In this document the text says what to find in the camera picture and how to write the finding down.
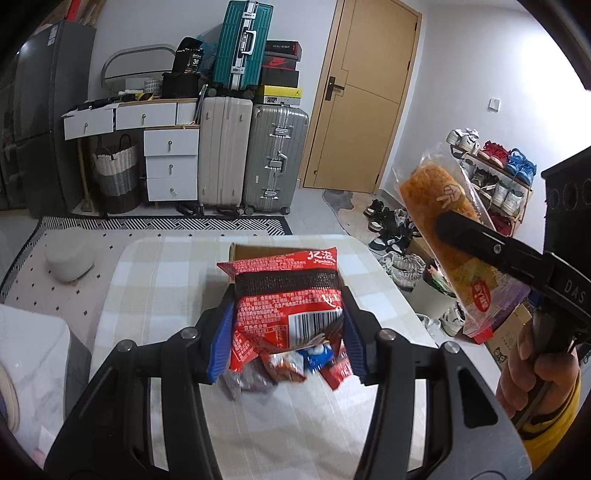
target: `black and white rug border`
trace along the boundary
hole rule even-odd
[[[266,230],[269,235],[291,235],[291,229],[282,216],[253,215],[229,219],[212,215],[204,217],[165,216],[117,216],[100,218],[85,215],[68,217],[43,217],[35,231],[22,246],[0,284],[0,303],[8,296],[18,272],[27,257],[47,230],[63,230],[71,227],[85,230]]]

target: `door frame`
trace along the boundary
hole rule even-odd
[[[322,107],[322,103],[324,102],[324,91],[326,87],[326,83],[329,77],[330,71],[330,64],[332,63],[332,58],[335,52],[335,45],[336,45],[336,37],[339,33],[339,26],[341,16],[343,14],[343,7],[345,6],[345,2],[350,0],[337,0],[335,6],[335,14],[333,16],[332,25],[330,27],[330,34],[329,40],[326,45],[326,53],[324,54],[324,62],[322,64],[322,69],[320,71],[320,79],[318,80],[318,87],[316,89],[316,98],[314,99],[314,108],[312,109],[312,115],[310,117],[310,125],[308,127],[308,135],[306,136],[306,143],[304,144],[304,153],[302,155],[301,163],[300,163],[300,171],[298,173],[298,178],[300,179],[300,188],[304,187],[312,187],[312,185],[306,185],[306,174],[308,172],[308,167],[310,165],[310,157],[312,154],[312,146],[314,144],[314,138],[316,137],[316,129],[318,127],[318,120],[320,118],[320,108]],[[414,71],[414,63],[415,59],[417,58],[417,49],[418,49],[418,39],[421,33],[421,22],[423,20],[423,15],[420,12],[417,12],[415,9],[409,7],[407,4],[403,3],[401,0],[390,0],[395,4],[403,7],[404,9],[411,12],[413,15],[417,16],[417,30],[414,35],[414,44],[413,44],[413,54],[410,59],[410,68],[408,69],[407,79],[404,83],[404,90],[402,92],[402,100],[400,102],[400,108],[398,109],[398,115],[396,116],[396,121],[394,122],[394,128],[392,129],[392,135],[390,137],[390,142],[388,149],[386,150],[386,155],[382,160],[382,165],[380,167],[378,181],[375,184],[374,194],[377,194],[379,190],[379,185],[384,178],[384,173],[386,169],[386,164],[388,163],[388,159],[390,157],[390,153],[392,152],[392,146],[394,145],[394,139],[396,138],[396,134],[398,133],[398,127],[400,126],[400,120],[402,118],[402,113],[404,111],[404,105],[407,100],[408,96],[408,88],[410,87],[410,80],[413,76]]]

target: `wooden door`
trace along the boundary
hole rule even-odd
[[[406,94],[418,17],[393,0],[345,0],[305,187],[373,192]]]

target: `green suitcase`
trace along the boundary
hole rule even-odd
[[[251,1],[228,4],[217,47],[214,84],[227,90],[248,90],[247,95],[256,90],[272,15],[272,5]]]

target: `human hand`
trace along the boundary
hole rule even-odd
[[[535,386],[536,375],[544,381],[553,382],[540,402],[534,415],[547,415],[558,410],[569,397],[579,375],[577,352],[545,353],[535,363],[529,360],[534,352],[532,322],[527,323],[509,354],[509,360],[501,373],[496,388],[496,399],[513,418],[516,411],[528,403],[527,392]]]

